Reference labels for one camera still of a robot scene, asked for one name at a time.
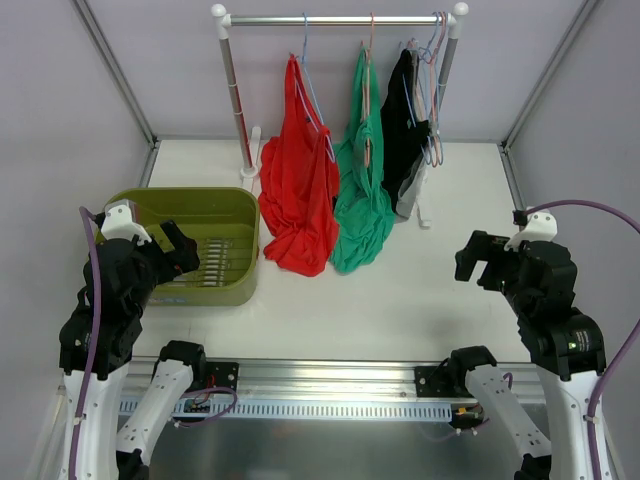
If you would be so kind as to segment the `black tank top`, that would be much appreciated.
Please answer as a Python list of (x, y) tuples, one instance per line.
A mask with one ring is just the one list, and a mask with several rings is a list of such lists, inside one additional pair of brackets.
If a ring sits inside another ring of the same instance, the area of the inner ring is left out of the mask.
[(428, 121), (418, 121), (410, 112), (407, 96), (413, 75), (411, 53), (403, 49), (391, 73), (387, 97), (381, 108), (384, 139), (381, 185), (389, 194), (393, 210), (396, 210), (400, 187), (422, 156), (422, 149), (427, 145), (430, 135)]

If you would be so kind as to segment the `grey tank top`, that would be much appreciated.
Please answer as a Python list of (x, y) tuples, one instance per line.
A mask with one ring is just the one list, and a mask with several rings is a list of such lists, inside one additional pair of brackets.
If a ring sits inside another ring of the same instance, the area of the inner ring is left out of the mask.
[[(404, 73), (406, 73), (410, 56), (406, 50), (403, 51), (403, 54), (407, 57), (407, 66), (404, 68)], [(412, 215), (414, 206), (419, 199), (421, 187), (426, 181), (426, 170), (431, 160), (429, 154), (430, 125), (419, 123), (416, 128), (412, 128), (409, 120), (408, 129), (411, 136), (408, 145), (410, 152), (416, 154), (416, 159), (400, 186), (396, 205), (396, 213), (405, 219)]]

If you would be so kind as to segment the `green tank top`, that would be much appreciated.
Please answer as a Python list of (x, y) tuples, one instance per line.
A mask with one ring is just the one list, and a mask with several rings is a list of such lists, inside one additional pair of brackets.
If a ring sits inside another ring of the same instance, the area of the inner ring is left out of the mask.
[[(362, 122), (364, 51), (359, 52), (353, 83), (349, 121), (343, 141), (334, 146), (340, 188), (334, 207), (339, 236), (330, 261), (336, 271), (348, 274), (372, 263), (381, 252), (395, 223), (391, 200), (382, 187), (384, 139), (377, 75), (371, 60), (371, 113)], [(371, 139), (370, 166), (364, 166), (364, 140)]]

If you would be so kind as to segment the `red tank top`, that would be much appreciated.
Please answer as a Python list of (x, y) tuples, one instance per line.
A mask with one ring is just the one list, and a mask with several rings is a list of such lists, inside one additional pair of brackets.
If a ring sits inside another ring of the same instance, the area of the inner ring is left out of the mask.
[(285, 69), (281, 131), (262, 149), (259, 178), (259, 206), (273, 236), (265, 258), (303, 276), (320, 274), (338, 239), (334, 199), (340, 175), (330, 130), (307, 95), (293, 55)]

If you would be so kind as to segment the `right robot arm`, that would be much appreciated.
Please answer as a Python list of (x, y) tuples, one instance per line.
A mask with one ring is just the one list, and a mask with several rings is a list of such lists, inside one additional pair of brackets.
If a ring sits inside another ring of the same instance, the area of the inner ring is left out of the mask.
[(474, 231), (455, 255), (454, 277), (469, 281), (478, 262), (478, 285), (501, 293), (517, 317), (518, 333), (543, 389), (549, 432), (541, 433), (519, 403), (485, 346), (454, 350), (446, 382), (471, 395), (507, 444), (502, 450), (517, 479), (602, 479), (611, 473), (596, 387), (606, 373), (599, 326), (573, 304), (578, 268), (569, 250), (552, 241), (508, 240)]

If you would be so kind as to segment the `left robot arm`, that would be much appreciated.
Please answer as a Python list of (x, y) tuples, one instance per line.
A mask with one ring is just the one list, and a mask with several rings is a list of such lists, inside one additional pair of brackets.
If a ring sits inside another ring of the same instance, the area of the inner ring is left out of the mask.
[(174, 221), (163, 222), (161, 229), (172, 246), (168, 252), (138, 235), (89, 241), (85, 285), (59, 334), (68, 405), (62, 479), (148, 478), (153, 450), (175, 404), (207, 382), (203, 346), (172, 340), (161, 349), (134, 414), (127, 424), (117, 424), (133, 346), (153, 291), (200, 265), (196, 242)]

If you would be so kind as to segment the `pink wire hanger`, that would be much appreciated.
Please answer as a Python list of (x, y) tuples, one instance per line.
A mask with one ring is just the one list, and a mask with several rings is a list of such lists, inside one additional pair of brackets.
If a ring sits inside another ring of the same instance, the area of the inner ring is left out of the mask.
[[(371, 89), (371, 53), (372, 47), (374, 43), (374, 31), (375, 31), (375, 16), (374, 13), (370, 13), (370, 36), (369, 43), (367, 46), (362, 45), (364, 51), (364, 67), (363, 67), (363, 78), (361, 82), (361, 90), (362, 90), (362, 122), (365, 126), (368, 125), (368, 121), (371, 113), (371, 100), (370, 100), (370, 89)], [(369, 136), (365, 137), (364, 140), (364, 166), (368, 168), (371, 162), (371, 139)]]

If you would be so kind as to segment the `light blue wire hanger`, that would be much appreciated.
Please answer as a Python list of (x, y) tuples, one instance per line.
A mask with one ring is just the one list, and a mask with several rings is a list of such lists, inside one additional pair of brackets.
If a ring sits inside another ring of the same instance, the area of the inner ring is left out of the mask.
[[(311, 76), (310, 76), (309, 71), (307, 69), (307, 64), (308, 64), (308, 62), (307, 62), (307, 47), (308, 47), (309, 23), (308, 23), (308, 16), (307, 16), (307, 14), (305, 12), (302, 13), (302, 16), (303, 16), (303, 20), (304, 20), (304, 41), (303, 41), (303, 49), (302, 49), (302, 56), (301, 56), (300, 63), (301, 63), (302, 70), (303, 70), (303, 73), (304, 73), (304, 78), (305, 78), (305, 80), (307, 82), (309, 93), (311, 94), (311, 100), (313, 102), (314, 112), (315, 112), (320, 124), (323, 125), (323, 126), (326, 126), (325, 122), (324, 122), (324, 119), (323, 119), (323, 116), (322, 116), (322, 112), (321, 112), (321, 110), (319, 108), (319, 104), (318, 104), (317, 97), (316, 97), (316, 94), (315, 94), (315, 90), (314, 90), (314, 87), (313, 87), (312, 79), (311, 79)], [(335, 164), (336, 163), (336, 157), (335, 157), (335, 153), (334, 153), (334, 149), (333, 149), (333, 143), (332, 143), (332, 140), (331, 140), (330, 133), (325, 135), (325, 140), (326, 140), (326, 144), (327, 144), (327, 152), (329, 153), (329, 158), (330, 158), (331, 162), (333, 164)]]

